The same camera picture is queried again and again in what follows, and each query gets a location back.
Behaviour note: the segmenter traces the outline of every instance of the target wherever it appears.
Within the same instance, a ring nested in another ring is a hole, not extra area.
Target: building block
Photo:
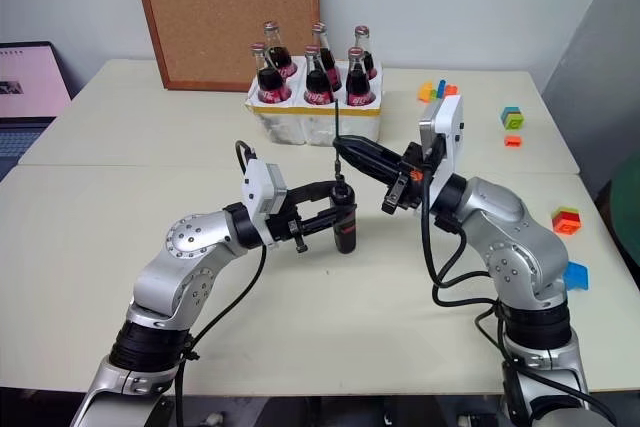
[[[500,120],[505,129],[519,130],[524,122],[524,116],[518,107],[505,107]]]
[[[424,84],[422,84],[422,86],[420,87],[420,90],[418,91],[418,100],[421,100],[423,102],[430,102],[432,90],[433,90],[432,82],[425,82]]]
[[[444,87],[445,85],[447,85],[447,81],[442,79],[440,81],[440,83],[438,84],[438,98],[442,99],[444,98]]]
[[[507,135],[504,138],[504,145],[507,147],[520,147],[522,145],[522,137],[519,135]]]
[[[589,290],[589,269],[586,266],[569,262],[564,271],[564,283],[567,290]]]
[[[551,216],[553,231],[559,234],[573,235],[580,227],[582,221],[577,209],[569,207],[560,207]]]

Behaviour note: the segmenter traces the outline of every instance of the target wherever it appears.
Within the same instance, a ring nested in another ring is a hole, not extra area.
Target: orange block
[[[551,222],[553,223],[553,231],[559,234],[572,235],[582,227],[580,214],[575,209],[558,209],[554,213]]]
[[[522,138],[519,135],[507,135],[504,138],[504,145],[507,147],[520,147],[522,145]]]

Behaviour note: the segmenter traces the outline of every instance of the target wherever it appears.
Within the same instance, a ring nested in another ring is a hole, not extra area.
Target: wooden frame
[[[243,15],[242,18],[233,19],[234,22],[238,22],[237,25],[242,27],[239,30],[244,29],[242,32],[236,32],[236,29],[229,28],[224,30],[222,33],[218,32],[219,35],[222,34],[222,37],[216,37],[218,41],[217,47],[223,49],[223,55],[221,55],[220,58],[215,58],[214,60],[212,58],[214,57],[213,53],[211,52],[212,50],[215,50],[213,48],[214,44],[212,43],[211,46],[207,45],[207,35],[204,34],[204,32],[208,31],[203,27],[203,22],[198,22],[201,20],[199,14],[204,13],[209,16],[209,26],[215,25],[216,18],[222,18],[223,22],[228,24],[230,19],[233,17],[233,14],[231,14],[230,17],[226,17],[222,15],[219,10],[201,10],[203,3],[200,2],[200,0],[185,0],[184,3],[188,1],[195,2],[195,6],[197,8],[189,11],[192,15],[195,15],[195,21],[193,24],[189,24],[189,28],[187,29],[184,26],[187,19],[184,15],[181,15],[185,13],[185,10],[182,9],[182,0],[168,0],[167,2],[164,2],[164,4],[170,4],[169,7],[164,5],[161,0],[142,0],[147,24],[149,26],[149,33],[151,34],[153,50],[155,52],[158,68],[165,88],[175,90],[247,91],[253,74],[253,70],[251,70],[251,75],[245,75],[249,73],[245,60],[249,62],[249,65],[252,65],[252,59],[250,57],[248,47],[251,42],[262,40],[262,22],[271,20],[271,17],[265,16],[266,14],[264,14],[264,12],[262,14],[258,14],[256,11],[256,15],[261,15],[261,17],[252,18],[251,13],[253,11],[250,8],[245,9],[243,14],[248,12],[246,17]],[[234,11],[236,14],[239,12],[238,6],[244,5],[243,2],[246,4],[246,0],[238,0],[238,2],[238,4],[233,4],[233,0],[229,1],[229,5],[231,5],[230,9],[235,9]],[[278,20],[280,22],[280,25],[283,28],[285,42],[290,48],[291,53],[302,54],[301,50],[304,48],[304,44],[311,40],[312,23],[320,20],[319,0],[291,0],[291,5],[294,7],[301,7],[291,8],[288,11],[283,11],[279,2],[275,4],[272,3],[270,5],[272,7],[275,6],[276,10],[280,10],[280,15],[277,15],[277,18],[274,20]],[[170,11],[171,8],[175,8],[178,13],[173,15]],[[176,21],[181,24],[182,28],[176,29],[173,27],[167,27],[166,23],[173,21],[173,19],[177,19]],[[194,24],[198,24],[198,26],[191,29],[191,26]],[[258,28],[260,29],[259,36],[254,35],[253,32],[251,35],[248,35],[248,30],[256,30]],[[187,42],[187,40],[185,40],[187,38],[189,39],[189,42],[191,42],[190,49],[185,49],[184,58],[180,58],[181,53],[176,53],[176,51],[179,50],[177,49],[176,44]],[[200,52],[200,45],[205,45],[205,50],[203,52]],[[196,55],[196,46],[199,50],[197,54],[203,54],[202,58],[199,58],[199,56]],[[246,55],[246,59],[241,57],[242,60],[238,60],[238,56],[244,55]],[[233,70],[229,72],[228,75],[226,72],[221,72],[221,69],[225,67],[225,62],[233,64]],[[206,66],[214,67],[213,70],[217,72],[212,75],[215,76],[215,78],[203,78],[202,72]],[[180,69],[187,71],[187,73],[177,73]],[[190,77],[188,73],[189,70],[198,71],[198,75],[194,75],[194,78],[188,78]]]

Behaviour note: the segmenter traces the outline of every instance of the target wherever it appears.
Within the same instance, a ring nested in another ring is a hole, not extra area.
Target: red bottle label
[[[349,94],[347,97],[347,104],[353,107],[361,107],[363,105],[369,105],[376,99],[376,95],[373,92],[363,95]]]
[[[314,105],[327,105],[331,103],[331,93],[329,92],[309,92],[304,93],[304,100]]]
[[[327,75],[329,76],[329,82],[331,82],[332,86],[340,82],[340,72],[338,72],[338,69],[335,67],[327,70]]]
[[[284,102],[289,97],[291,97],[291,89],[287,85],[276,90],[261,90],[258,92],[258,100],[265,104]]]
[[[296,63],[291,62],[286,67],[280,67],[278,69],[278,72],[280,72],[280,75],[282,76],[283,79],[286,79],[287,77],[291,77],[293,74],[295,74],[297,70],[298,70],[298,66],[296,65]]]

